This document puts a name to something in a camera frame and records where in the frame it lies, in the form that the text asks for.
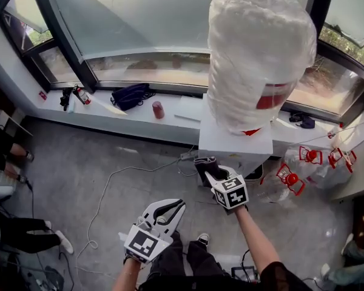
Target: black leggings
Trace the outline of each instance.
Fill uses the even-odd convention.
[[[167,247],[152,263],[148,279],[156,276],[186,276],[183,267],[183,245],[180,234],[174,232],[173,243]],[[194,276],[227,275],[215,258],[206,251],[206,246],[199,241],[191,241],[187,251],[187,261]]]
[[[61,244],[55,234],[33,235],[31,230],[48,230],[40,219],[7,218],[0,212],[0,242],[27,253],[36,253]]]

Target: gray tile floor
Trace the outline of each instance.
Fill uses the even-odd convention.
[[[109,175],[128,166],[155,169],[188,149],[34,119],[26,127],[34,134],[27,138],[25,146],[35,153],[35,160],[24,170],[34,186],[35,217],[51,221],[54,229],[60,229],[71,240],[75,248],[75,254],[69,256],[74,290],[81,290],[78,279],[83,290],[111,290],[111,277],[117,276],[124,258],[120,234],[128,233],[150,203],[165,198],[182,198],[187,204],[179,225],[185,244],[206,231],[211,235],[209,251],[225,269],[240,263],[247,245],[235,216],[227,216],[207,190],[197,187],[197,175],[187,177],[180,173],[195,172],[191,161],[183,161],[179,163],[180,170],[174,164],[156,172],[129,169],[111,177],[89,232],[98,248],[87,246],[78,259],[79,267],[104,274],[78,270],[77,276],[76,256],[87,243],[87,228]],[[5,206],[18,216],[30,217],[30,191],[20,187]],[[260,203],[251,191],[248,206],[283,263],[300,278],[319,279],[324,263],[333,268],[343,264],[340,250],[352,227],[351,203],[331,203],[320,191],[309,189],[297,199],[281,204]],[[39,255],[44,266],[64,273],[65,290],[70,290],[67,265],[64,259],[58,260],[58,248]],[[21,261],[23,265],[39,267],[36,255],[22,253]],[[250,255],[246,264],[253,264]],[[149,266],[141,271],[140,282],[148,272]],[[43,278],[40,273],[35,276]],[[308,284],[317,290],[312,281]]]

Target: person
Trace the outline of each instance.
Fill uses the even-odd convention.
[[[172,234],[173,243],[154,260],[147,281],[139,291],[147,290],[287,290],[302,291],[310,288],[280,261],[278,253],[256,225],[245,206],[235,209],[235,214],[246,239],[252,259],[260,274],[260,284],[247,283],[232,278],[223,271],[215,258],[207,252],[209,235],[201,234],[189,244],[187,261],[193,276],[186,276],[183,267],[183,245],[178,232]],[[141,263],[126,258],[113,291],[134,291]]]
[[[349,234],[341,254],[362,263],[336,270],[331,270],[328,264],[324,264],[321,268],[321,275],[323,279],[332,281],[339,286],[347,286],[348,284],[364,284],[364,249],[357,247],[353,240],[352,233]]]
[[[72,244],[59,230],[53,234],[45,235],[28,233],[34,230],[49,232],[51,228],[50,221],[30,218],[8,218],[0,211],[0,243],[27,253],[36,253],[62,245],[69,254],[73,254]]]
[[[26,151],[19,144],[15,143],[13,137],[0,129],[0,170],[4,171],[7,176],[18,180],[20,183],[25,183],[27,178],[19,175],[13,165],[5,160],[5,156],[9,153],[15,156],[23,156],[30,162],[34,160],[34,156],[29,151]]]

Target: forearm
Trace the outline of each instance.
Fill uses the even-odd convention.
[[[135,291],[139,271],[140,262],[132,258],[127,259],[116,280],[113,291]]]
[[[237,208],[235,214],[259,274],[270,263],[275,261],[280,262],[274,246],[259,229],[259,226],[256,225],[245,207],[240,206]]]

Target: black bag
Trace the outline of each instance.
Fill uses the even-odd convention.
[[[117,105],[120,110],[126,111],[137,105],[142,105],[143,100],[149,99],[155,95],[150,90],[150,84],[135,84],[123,89],[114,90],[110,101],[113,105]]]

